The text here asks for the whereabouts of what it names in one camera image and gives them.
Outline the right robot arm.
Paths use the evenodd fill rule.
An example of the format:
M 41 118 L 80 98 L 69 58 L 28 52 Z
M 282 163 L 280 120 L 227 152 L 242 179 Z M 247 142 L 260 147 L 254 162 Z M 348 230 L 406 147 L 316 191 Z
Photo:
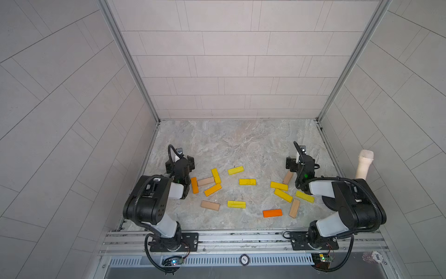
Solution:
M 307 231 L 291 231 L 285 237 L 295 251 L 338 248 L 337 240 L 356 233 L 376 231 L 387 221 L 386 213 L 366 182 L 374 153 L 362 150 L 358 156 L 355 178 L 316 177 L 319 168 L 315 160 L 303 151 L 298 158 L 286 158 L 286 169 L 297 174 L 299 193 L 310 198 L 321 196 L 333 214 L 310 223 Z

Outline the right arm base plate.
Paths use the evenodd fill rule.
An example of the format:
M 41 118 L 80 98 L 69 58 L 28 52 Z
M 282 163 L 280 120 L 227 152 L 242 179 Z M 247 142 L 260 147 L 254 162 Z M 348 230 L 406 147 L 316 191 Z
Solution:
M 291 231 L 288 235 L 294 251 L 339 249 L 335 237 L 321 237 L 317 231 Z

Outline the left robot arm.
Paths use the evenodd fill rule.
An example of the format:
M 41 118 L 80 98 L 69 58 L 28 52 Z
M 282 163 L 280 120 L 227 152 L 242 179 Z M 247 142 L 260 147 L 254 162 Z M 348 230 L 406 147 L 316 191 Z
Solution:
M 141 176 L 124 204 L 123 217 L 139 227 L 148 229 L 153 243 L 162 249 L 175 251 L 181 247 L 179 222 L 166 214 L 169 199 L 185 199 L 190 191 L 189 173 L 195 169 L 191 156 L 167 162 L 169 176 Z

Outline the amber orange block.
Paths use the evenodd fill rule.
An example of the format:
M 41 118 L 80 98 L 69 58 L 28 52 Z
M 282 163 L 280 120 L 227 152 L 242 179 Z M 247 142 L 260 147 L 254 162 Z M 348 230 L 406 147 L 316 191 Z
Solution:
M 221 186 L 220 183 L 218 183 L 218 184 L 212 186 L 211 188 L 205 190 L 204 194 L 205 194 L 205 196 L 210 196 L 210 195 L 213 195 L 214 193 L 216 193 L 217 191 L 219 191 L 221 189 L 222 189 L 222 186 Z

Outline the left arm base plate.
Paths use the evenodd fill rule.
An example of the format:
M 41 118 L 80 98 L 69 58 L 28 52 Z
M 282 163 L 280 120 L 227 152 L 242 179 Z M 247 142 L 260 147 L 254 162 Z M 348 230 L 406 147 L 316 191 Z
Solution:
M 196 252 L 199 234 L 196 232 L 182 232 L 181 236 L 173 238 L 159 238 L 148 242 L 151 252 Z

